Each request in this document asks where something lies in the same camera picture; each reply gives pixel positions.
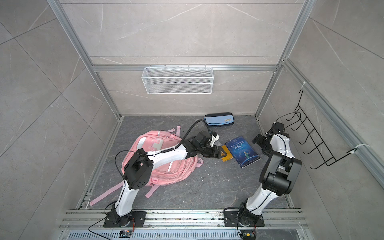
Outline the pink school backpack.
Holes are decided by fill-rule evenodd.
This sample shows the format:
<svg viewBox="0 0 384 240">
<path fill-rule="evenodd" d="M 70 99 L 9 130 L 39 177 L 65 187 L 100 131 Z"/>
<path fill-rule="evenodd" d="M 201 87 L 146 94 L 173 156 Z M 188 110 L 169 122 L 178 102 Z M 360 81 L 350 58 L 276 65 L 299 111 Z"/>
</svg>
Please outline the pink school backpack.
<svg viewBox="0 0 384 240">
<path fill-rule="evenodd" d="M 129 160 L 134 156 L 134 152 L 138 149 L 143 149 L 147 153 L 160 151 L 176 146 L 182 139 L 180 138 L 181 127 L 171 129 L 169 131 L 149 131 L 134 142 L 130 151 L 123 160 L 122 167 L 119 168 L 125 173 L 124 167 L 129 163 Z M 204 161 L 198 156 L 187 157 L 186 154 L 179 154 L 176 151 L 166 153 L 174 154 L 173 157 L 164 157 L 155 160 L 154 169 L 151 172 L 150 179 L 146 182 L 147 186 L 152 187 L 146 194 L 149 198 L 159 186 L 174 184 L 185 180 L 195 168 L 199 168 Z"/>
</svg>

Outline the blue Little Prince book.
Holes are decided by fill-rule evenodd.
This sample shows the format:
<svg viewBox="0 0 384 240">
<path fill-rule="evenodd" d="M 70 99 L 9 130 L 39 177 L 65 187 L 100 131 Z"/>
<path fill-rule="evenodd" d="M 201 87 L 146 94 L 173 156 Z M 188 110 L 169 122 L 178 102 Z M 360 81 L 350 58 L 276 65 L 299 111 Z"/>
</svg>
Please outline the blue Little Prince book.
<svg viewBox="0 0 384 240">
<path fill-rule="evenodd" d="M 241 168 L 260 159 L 260 156 L 242 136 L 226 142 L 225 145 Z"/>
</svg>

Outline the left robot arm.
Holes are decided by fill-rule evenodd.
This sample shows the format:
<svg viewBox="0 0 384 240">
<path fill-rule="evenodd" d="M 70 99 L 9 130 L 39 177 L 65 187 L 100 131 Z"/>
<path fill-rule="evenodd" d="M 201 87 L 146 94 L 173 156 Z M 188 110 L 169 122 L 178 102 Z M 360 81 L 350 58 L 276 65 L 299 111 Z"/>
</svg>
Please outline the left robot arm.
<svg viewBox="0 0 384 240">
<path fill-rule="evenodd" d="M 159 186 L 189 177 L 203 164 L 201 157 L 221 158 L 223 149 L 215 144 L 219 138 L 216 132 L 205 131 L 187 140 L 167 131 L 149 131 L 141 135 L 123 161 L 123 187 L 113 213 L 120 218 L 129 216 L 142 187 L 151 187 L 146 194 L 149 198 Z"/>
</svg>

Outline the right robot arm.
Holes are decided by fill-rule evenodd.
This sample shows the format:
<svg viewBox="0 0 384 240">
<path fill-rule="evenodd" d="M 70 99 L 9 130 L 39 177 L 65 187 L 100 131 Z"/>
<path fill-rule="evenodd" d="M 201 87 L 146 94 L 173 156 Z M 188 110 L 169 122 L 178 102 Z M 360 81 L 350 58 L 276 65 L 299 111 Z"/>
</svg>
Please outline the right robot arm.
<svg viewBox="0 0 384 240">
<path fill-rule="evenodd" d="M 268 160 L 262 169 L 257 191 L 240 206 L 238 219 L 241 225 L 261 226 L 262 213 L 274 199 L 289 194 L 302 168 L 290 148 L 289 134 L 282 123 L 274 122 L 265 136 L 257 135 L 252 143 L 261 147 Z"/>
</svg>

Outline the blue pencil case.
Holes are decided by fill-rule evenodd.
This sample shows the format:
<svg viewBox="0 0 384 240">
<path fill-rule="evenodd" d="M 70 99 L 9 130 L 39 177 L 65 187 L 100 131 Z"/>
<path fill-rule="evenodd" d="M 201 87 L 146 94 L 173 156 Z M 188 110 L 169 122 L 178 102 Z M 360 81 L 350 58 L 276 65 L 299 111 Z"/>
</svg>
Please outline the blue pencil case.
<svg viewBox="0 0 384 240">
<path fill-rule="evenodd" d="M 235 117 L 232 113 L 215 113 L 207 114 L 204 117 L 205 122 L 210 127 L 221 127 L 233 125 L 235 122 Z"/>
</svg>

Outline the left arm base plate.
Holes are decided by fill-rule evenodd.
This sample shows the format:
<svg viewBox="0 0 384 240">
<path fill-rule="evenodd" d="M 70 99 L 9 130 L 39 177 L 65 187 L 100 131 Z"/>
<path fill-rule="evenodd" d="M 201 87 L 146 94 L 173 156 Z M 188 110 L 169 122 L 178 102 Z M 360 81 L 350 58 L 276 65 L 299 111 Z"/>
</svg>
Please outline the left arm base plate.
<svg viewBox="0 0 384 240">
<path fill-rule="evenodd" d="M 142 228 L 146 219 L 147 212 L 132 211 L 128 215 L 120 217 L 116 211 L 108 212 L 104 228 Z"/>
</svg>

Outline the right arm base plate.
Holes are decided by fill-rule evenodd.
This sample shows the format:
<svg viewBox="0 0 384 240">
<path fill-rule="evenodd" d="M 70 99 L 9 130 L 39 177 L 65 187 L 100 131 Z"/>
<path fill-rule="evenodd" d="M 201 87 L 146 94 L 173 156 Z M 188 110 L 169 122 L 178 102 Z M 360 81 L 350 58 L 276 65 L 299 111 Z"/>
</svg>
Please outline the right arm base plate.
<svg viewBox="0 0 384 240">
<path fill-rule="evenodd" d="M 224 223 L 226 227 L 264 227 L 265 222 L 263 216 L 249 213 L 244 210 L 239 213 L 239 209 L 229 209 L 223 211 Z"/>
</svg>

